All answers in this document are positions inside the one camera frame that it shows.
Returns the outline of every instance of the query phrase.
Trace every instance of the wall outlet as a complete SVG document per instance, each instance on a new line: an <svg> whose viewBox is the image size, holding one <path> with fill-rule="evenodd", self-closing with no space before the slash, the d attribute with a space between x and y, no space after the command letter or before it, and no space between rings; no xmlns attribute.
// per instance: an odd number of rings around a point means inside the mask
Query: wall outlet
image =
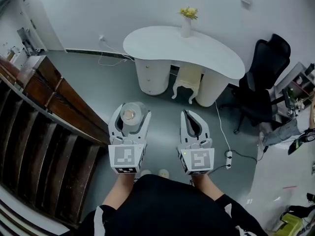
<svg viewBox="0 0 315 236"><path fill-rule="evenodd" d="M105 36L104 36L104 35L100 35L100 36L98 37L98 40L99 40L99 41L106 42L106 39L105 39Z"/></svg>

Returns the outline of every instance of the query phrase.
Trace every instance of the white table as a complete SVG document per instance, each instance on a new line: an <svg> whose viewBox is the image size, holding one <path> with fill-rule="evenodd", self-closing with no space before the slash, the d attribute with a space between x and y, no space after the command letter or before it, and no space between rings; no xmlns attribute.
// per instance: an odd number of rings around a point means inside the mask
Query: white table
<svg viewBox="0 0 315 236"><path fill-rule="evenodd" d="M204 107L215 102L230 79L241 79L245 74L242 60L227 46L196 31L183 38L178 27L135 30L125 38L124 50L135 58L140 88L149 95L167 89L172 60L202 66L205 74L196 101Z"/></svg>

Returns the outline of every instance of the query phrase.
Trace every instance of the power strip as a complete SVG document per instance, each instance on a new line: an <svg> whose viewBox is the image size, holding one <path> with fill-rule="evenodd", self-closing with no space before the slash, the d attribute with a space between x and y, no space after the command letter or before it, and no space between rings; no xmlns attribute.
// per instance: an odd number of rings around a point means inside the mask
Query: power strip
<svg viewBox="0 0 315 236"><path fill-rule="evenodd" d="M227 154L226 154L226 168L227 169L231 169L231 165L232 165L232 151L229 151Z"/></svg>

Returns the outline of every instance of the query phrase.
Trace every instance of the power cord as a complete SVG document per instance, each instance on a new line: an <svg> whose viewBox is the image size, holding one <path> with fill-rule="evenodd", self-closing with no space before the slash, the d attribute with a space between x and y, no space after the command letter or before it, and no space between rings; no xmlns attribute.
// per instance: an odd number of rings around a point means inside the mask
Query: power cord
<svg viewBox="0 0 315 236"><path fill-rule="evenodd" d="M219 110L218 110L218 106L217 106L217 102L216 102L216 101L215 101L215 104L216 104L216 109L217 109L217 113L218 113L218 117L219 117L219 121L220 121L220 129L221 129L221 132L222 132L222 134L223 134L223 136L224 136L224 138L225 138L226 144L227 144L227 146L228 146L228 150L224 153L224 156L225 156L226 158L231 159L232 156L227 156L227 155L226 155L228 152L231 151L231 152L233 152L233 153L238 154L239 156L246 157L246 158L250 158L250 159L254 160L254 161L256 162L256 164L257 164L257 163L263 158L263 156L264 156L265 153L263 153L262 157L261 157L259 160L257 160L257 159L255 159L255 158L252 157L252 156L242 155L241 153L237 152L236 150L231 149L231 147L230 147L230 145L229 145L229 143L228 143L228 141L227 141L227 138L226 138L226 136L225 136L225 133L223 132L223 129L222 129L222 122L221 122L221 118L220 118L220 114L219 114ZM216 170L218 170L218 169L220 169L220 168L222 168L222 167L226 167L226 166L231 167L230 164L221 165L221 166L215 168L214 170L210 171L210 172L208 173L208 175L210 175L210 174L212 174L213 172L215 172Z"/></svg>
<svg viewBox="0 0 315 236"><path fill-rule="evenodd" d="M108 48L110 48L110 49L112 49L113 51L115 51L116 53L119 53L116 49L114 49L114 48L110 47L109 45L107 45L105 41L102 41L102 40L101 40L101 42L104 43ZM124 55L124 54L122 54L122 55L123 55L123 57L128 58L129 60L131 60L131 61L134 62L134 60L133 60L132 58L130 58L129 56ZM102 56L103 56L103 51L101 51L100 57L99 57L99 59L98 59L98 64L99 64L99 65L102 65L102 66L115 66L115 65L118 65L118 64L121 63L121 62L126 62L126 61L128 61L127 59L123 59L123 60L119 61L118 63L116 63L116 64L114 64L114 65L106 65L106 64L101 64L101 63L100 63L100 60L101 60Z"/></svg>

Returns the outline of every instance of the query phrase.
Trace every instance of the baseboard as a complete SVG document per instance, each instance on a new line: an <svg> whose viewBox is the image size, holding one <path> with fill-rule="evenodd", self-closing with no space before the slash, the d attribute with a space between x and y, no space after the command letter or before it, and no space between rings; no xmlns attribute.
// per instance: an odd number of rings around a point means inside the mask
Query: baseboard
<svg viewBox="0 0 315 236"><path fill-rule="evenodd" d="M110 53L110 52L101 52L101 51L90 51L90 50L76 50L76 49L66 49L67 53L82 53L82 54L91 54L91 55L103 55L106 57L113 57L113 58L119 58L119 59L125 59L125 56L131 58L134 60L134 57L127 55L127 54L120 54L120 53Z"/></svg>
<svg viewBox="0 0 315 236"><path fill-rule="evenodd" d="M100 52L100 51L90 51L90 50L77 50L77 49L66 49L65 50L67 53L82 53L82 54L91 54L91 55L103 55L106 57L113 57L113 58L119 58L119 59L125 59L125 57L120 54L120 53L110 53L110 52ZM134 60L134 57L130 56L130 55L125 55L129 58L131 58L132 60ZM179 71L179 66L175 66L175 65L171 65L171 72L174 74L177 74ZM229 88L237 88L237 86L229 83L227 85Z"/></svg>

